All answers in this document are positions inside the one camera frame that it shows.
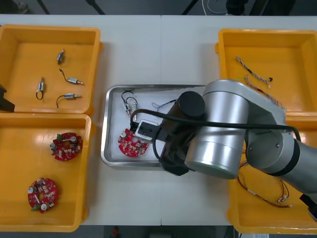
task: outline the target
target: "yellow tray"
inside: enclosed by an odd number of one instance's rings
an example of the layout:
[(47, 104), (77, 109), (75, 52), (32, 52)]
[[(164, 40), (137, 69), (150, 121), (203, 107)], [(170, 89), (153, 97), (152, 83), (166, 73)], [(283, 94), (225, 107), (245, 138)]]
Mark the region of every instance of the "yellow tray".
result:
[[(251, 83), (282, 102), (288, 115), (317, 111), (315, 31), (222, 29), (218, 38), (221, 78), (245, 83), (248, 74)], [(271, 88), (247, 72), (236, 56), (258, 76), (272, 77)]]
[[(57, 55), (65, 50), (64, 62)], [(0, 28), (0, 84), (4, 98), (15, 104), (16, 112), (91, 114), (100, 43), (100, 30), (88, 27), (4, 25)], [(85, 85), (66, 82), (75, 77)], [(45, 79), (43, 100), (35, 94)], [(59, 100), (66, 93), (82, 95), (76, 100)]]
[[(61, 162), (51, 155), (56, 135), (75, 132), (82, 152)], [(91, 120), (87, 115), (0, 114), (0, 231), (71, 232), (87, 216), (87, 159)], [(53, 179), (57, 205), (47, 213), (31, 212), (27, 188), (36, 179)]]
[[(288, 117), (287, 123), (299, 129), (303, 143), (317, 147), (317, 117)], [(281, 197), (281, 184), (277, 178), (251, 166), (243, 167), (241, 173), (248, 189), (270, 201)], [(237, 180), (229, 181), (229, 222), (241, 233), (317, 234), (317, 223), (299, 199), (302, 194), (291, 185), (287, 187), (290, 196), (284, 203), (293, 206), (276, 208), (244, 190)]]

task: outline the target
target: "stainless steel tray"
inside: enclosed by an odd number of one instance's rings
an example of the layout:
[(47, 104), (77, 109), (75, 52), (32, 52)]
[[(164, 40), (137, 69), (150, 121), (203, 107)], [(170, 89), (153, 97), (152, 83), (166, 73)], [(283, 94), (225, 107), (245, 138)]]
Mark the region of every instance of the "stainless steel tray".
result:
[[(101, 158), (109, 166), (137, 166), (158, 167), (152, 145), (148, 147), (144, 155), (131, 158), (124, 155), (119, 149), (118, 137), (126, 129), (130, 128), (130, 118), (126, 114), (121, 94), (125, 90), (133, 90), (134, 95), (124, 94), (124, 97), (134, 96), (138, 101), (138, 108), (156, 111), (152, 103), (162, 105), (173, 99), (177, 99), (183, 92), (195, 91), (202, 95), (204, 85), (116, 85), (107, 91), (104, 124), (102, 131)], [(173, 104), (164, 106), (159, 110), (167, 113)], [(160, 124), (162, 119), (147, 114), (137, 114), (137, 120), (147, 119)], [(157, 141), (157, 150), (160, 154), (164, 143)]]

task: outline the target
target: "round circuit board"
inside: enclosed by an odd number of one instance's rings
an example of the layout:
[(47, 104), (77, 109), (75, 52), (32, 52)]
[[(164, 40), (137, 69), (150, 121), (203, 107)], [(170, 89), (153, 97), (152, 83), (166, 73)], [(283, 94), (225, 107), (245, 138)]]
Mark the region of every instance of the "round circuit board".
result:
[(53, 140), (50, 145), (51, 154), (55, 159), (60, 161), (68, 161), (76, 157), (83, 148), (83, 140), (81, 136), (75, 133), (58, 134), (57, 139)]
[(49, 211), (56, 205), (58, 189), (55, 182), (49, 178), (39, 178), (28, 188), (28, 200), (32, 211), (40, 213)]
[(139, 140), (129, 129), (125, 129), (121, 133), (118, 142), (121, 152), (129, 157), (143, 155), (149, 146), (147, 142)]

